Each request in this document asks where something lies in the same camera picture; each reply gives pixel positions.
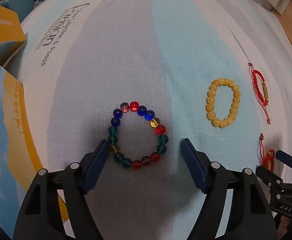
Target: teal bead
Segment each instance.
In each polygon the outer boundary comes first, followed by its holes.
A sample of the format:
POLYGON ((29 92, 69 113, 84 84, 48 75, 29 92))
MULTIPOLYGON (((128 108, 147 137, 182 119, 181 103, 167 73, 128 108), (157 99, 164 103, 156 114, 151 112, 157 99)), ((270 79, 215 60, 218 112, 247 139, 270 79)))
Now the teal bead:
POLYGON ((107 141, 108 141, 109 144, 116 144, 117 143, 117 137, 115 135, 110 135, 110 136, 108 136, 107 141))
POLYGON ((117 135, 117 133, 118 133, 118 129, 117 129, 117 127, 115 127, 115 126, 110 126, 109 128, 108 128, 108 133, 110 134, 110 135, 117 135))
POLYGON ((168 143, 168 136, 165 134, 162 134, 162 135, 158 136, 157 141, 160 144, 166 144, 166 143, 168 143))
POLYGON ((160 144, 160 145, 157 146, 156 151, 159 154, 164 154, 167 151, 167 147, 164 144, 160 144))
POLYGON ((128 169, 132 166, 132 160, 131 159, 128 159, 128 158, 125 158, 123 161, 122 161, 122 165, 124 168, 128 169))
POLYGON ((120 163, 120 162, 122 162, 123 160, 124 160, 124 155, 122 154, 122 153, 115 153, 114 154, 114 160, 115 160, 115 162, 117 162, 117 163, 120 163))

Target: glass bead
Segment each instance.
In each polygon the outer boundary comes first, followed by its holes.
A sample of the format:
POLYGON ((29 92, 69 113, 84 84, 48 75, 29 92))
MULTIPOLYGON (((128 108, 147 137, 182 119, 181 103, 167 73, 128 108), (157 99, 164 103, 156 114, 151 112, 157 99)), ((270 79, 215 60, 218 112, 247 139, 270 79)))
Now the glass bead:
POLYGON ((231 108, 231 109, 230 109, 230 113, 231 113, 231 114, 238 114, 238 110, 235 109, 235 108, 231 108))
POLYGON ((145 114, 145 119, 147 121, 150 121, 151 119, 153 119, 155 117, 155 113, 153 110, 148 110, 145 114))
POLYGON ((230 117, 226 117, 225 118, 225 122, 227 125, 231 125, 231 123, 233 122, 233 120, 230 117))
POLYGON ((228 82, 228 86, 231 88, 231 87, 233 87, 233 85, 234 85, 235 83, 233 82, 233 80, 229 80, 229 82, 228 82))
POLYGON ((110 154, 115 154, 115 153, 119 153, 120 152, 120 148, 117 144, 111 144, 109 146, 109 153, 110 154))
POLYGON ((132 112, 136 112, 137 109, 139 108, 139 103, 136 102, 136 101, 132 101, 129 105, 129 109, 132 111, 132 112))
POLYGON ((208 104, 213 104, 213 103, 215 103, 215 98, 214 97, 208 97, 206 99, 206 101, 207 101, 208 104))
POLYGON ((157 141, 159 144, 166 144, 168 143, 168 136, 166 134, 162 134, 158 136, 157 141))
POLYGON ((214 97, 216 96, 216 90, 209 90, 207 94, 209 97, 214 97))
POLYGON ((160 154, 159 153, 152 153, 150 155, 150 159, 153 161, 153 162, 158 162, 159 159, 160 159, 160 154))
POLYGON ((116 108, 113 112, 114 117, 121 119, 123 117, 123 111, 119 108, 116 108))
POLYGON ((214 118, 212 124, 214 127, 218 127, 221 124, 221 120, 219 120, 219 118, 214 118))
POLYGON ((234 92, 234 97, 240 97, 240 92, 239 91, 234 92))
POLYGON ((216 118, 216 114, 213 111, 207 113, 208 120, 213 120, 215 118, 216 118))
POLYGON ((120 104, 120 109, 124 112, 127 113, 129 111, 129 104, 127 102, 121 103, 120 104))
POLYGON ((230 119, 232 119, 233 121, 235 121, 235 119, 236 119, 236 115, 235 114, 229 114, 228 117, 230 119))
POLYGON ((166 133, 166 127, 164 125, 160 124, 159 126, 156 127, 155 133, 156 134, 164 134, 164 133, 166 133))
POLYGON ((160 119, 157 117, 154 117, 153 119, 150 120, 150 125, 151 127, 156 128, 157 126, 160 125, 160 119))
POLYGON ((159 144, 159 145, 156 147, 156 151, 157 151, 159 154, 164 154, 164 153, 167 151, 167 147, 166 147, 166 145, 164 145, 164 144, 159 144))
POLYGON ((213 104, 207 104, 206 105, 206 111, 207 112, 211 112, 211 111, 213 111, 214 110, 214 105, 213 104))
POLYGON ((142 164, 143 166, 148 166, 149 164, 151 164, 151 159, 149 156, 144 156, 142 158, 142 164))
POLYGON ((116 117, 113 117, 111 120, 110 120, 110 123, 112 126, 115 126, 115 127, 118 127, 120 125, 120 119, 116 118, 116 117))
POLYGON ((238 90, 239 90, 239 86, 236 85, 236 84, 233 85, 232 90, 233 90, 234 92, 238 91, 238 90))
POLYGON ((224 84, 224 79, 223 78, 219 78, 217 80, 218 80, 219 85, 223 85, 224 84))
POLYGON ((143 166, 143 164, 139 160, 133 161, 133 163, 132 163, 133 170, 139 170, 140 168, 142 168, 142 166, 143 166))
POLYGON ((240 98, 239 98, 239 97, 235 97, 235 98, 233 98, 233 102, 239 104, 239 102, 240 102, 240 98))
POLYGON ((108 136, 107 141, 108 141, 109 144, 116 144, 117 143, 117 137, 115 135, 110 135, 110 136, 108 136))
POLYGON ((110 135, 117 135, 117 133, 118 133, 117 127, 115 127, 115 126, 108 127, 108 133, 110 135))
POLYGON ((217 90, 217 87, 218 87, 218 84, 210 85, 210 86, 209 86, 209 90, 214 90, 214 91, 216 91, 216 90, 217 90))
POLYGON ((117 163, 120 163, 120 162, 122 162, 123 160, 124 160, 124 155, 122 154, 122 153, 115 153, 114 154, 114 160, 115 160, 115 162, 117 162, 117 163))
POLYGON ((132 160, 129 159, 129 158, 125 158, 123 161, 122 161, 122 165, 124 168, 128 169, 132 166, 132 160))
POLYGON ((239 108, 239 104, 238 103, 232 103, 231 104, 231 108, 238 109, 239 108))
POLYGON ((229 79, 228 78, 224 78, 224 86, 228 86, 229 84, 229 79))
POLYGON ((219 127, 220 128, 225 128, 226 126, 227 126, 227 123, 226 123, 225 119, 221 120, 220 124, 219 124, 219 127))
POLYGON ((137 114, 139 116, 144 116, 147 112, 147 108, 145 106, 139 106, 137 109, 137 114))

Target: red string bracelet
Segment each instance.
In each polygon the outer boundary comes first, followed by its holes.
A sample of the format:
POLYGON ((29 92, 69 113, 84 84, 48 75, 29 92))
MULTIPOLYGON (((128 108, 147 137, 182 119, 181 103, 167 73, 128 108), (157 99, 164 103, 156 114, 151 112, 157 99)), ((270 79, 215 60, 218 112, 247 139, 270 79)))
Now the red string bracelet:
POLYGON ((264 153, 264 145, 263 145, 263 139, 264 139, 264 135, 261 133, 260 137, 259 137, 259 156, 260 156, 260 161, 261 164, 269 169, 270 171, 274 171, 274 161, 275 161, 275 151, 273 149, 270 149, 267 152, 267 155, 265 157, 265 153, 264 153))
POLYGON ((265 79, 264 79, 263 75, 258 70, 254 69, 254 66, 253 66, 252 63, 249 62, 248 65, 250 66, 250 71, 251 71, 251 74, 252 74, 254 93, 256 95, 257 101, 262 106, 262 108, 263 108, 263 110, 264 110, 264 112, 266 114, 267 123, 270 124, 270 118, 269 118, 267 110, 266 110, 266 106, 268 105, 268 102, 269 102, 269 97, 268 97, 268 91, 267 91, 265 79), (262 80, 262 88, 263 88, 265 99, 264 99, 261 91, 259 90, 256 75, 258 75, 259 78, 262 80))

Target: yellow beaded bracelet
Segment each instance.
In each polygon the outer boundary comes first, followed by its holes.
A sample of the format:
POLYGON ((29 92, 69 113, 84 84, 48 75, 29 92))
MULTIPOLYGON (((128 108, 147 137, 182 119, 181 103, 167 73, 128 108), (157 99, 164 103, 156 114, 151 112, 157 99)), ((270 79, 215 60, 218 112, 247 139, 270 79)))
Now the yellow beaded bracelet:
POLYGON ((227 78, 219 78, 215 79, 209 87, 209 91, 207 93, 208 97, 206 99, 206 111, 208 120, 212 121, 212 125, 214 127, 225 128, 228 125, 231 125, 233 121, 236 119, 236 114, 238 113, 239 102, 240 102, 240 92, 239 86, 236 85, 233 80, 229 80, 227 78), (230 114, 223 120, 216 118, 216 114, 214 112, 214 102, 217 88, 221 85, 229 86, 234 92, 233 103, 231 104, 230 114))

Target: silver screw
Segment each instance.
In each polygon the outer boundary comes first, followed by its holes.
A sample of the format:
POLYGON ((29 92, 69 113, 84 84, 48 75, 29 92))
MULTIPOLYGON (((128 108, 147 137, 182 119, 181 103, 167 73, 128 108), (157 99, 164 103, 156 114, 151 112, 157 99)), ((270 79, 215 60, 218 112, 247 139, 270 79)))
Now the silver screw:
POLYGON ((79 163, 72 163, 72 164, 70 165, 70 168, 71 168, 72 170, 76 170, 78 167, 79 167, 79 163))
POLYGON ((40 175, 40 176, 44 175, 45 173, 46 173, 46 170, 45 169, 40 169, 38 171, 38 175, 40 175))
POLYGON ((214 169, 219 169, 221 167, 221 165, 218 162, 212 162, 211 165, 214 169))
POLYGON ((247 174, 247 175, 251 175, 253 173, 253 171, 250 169, 250 168, 246 168, 244 169, 244 172, 247 174))

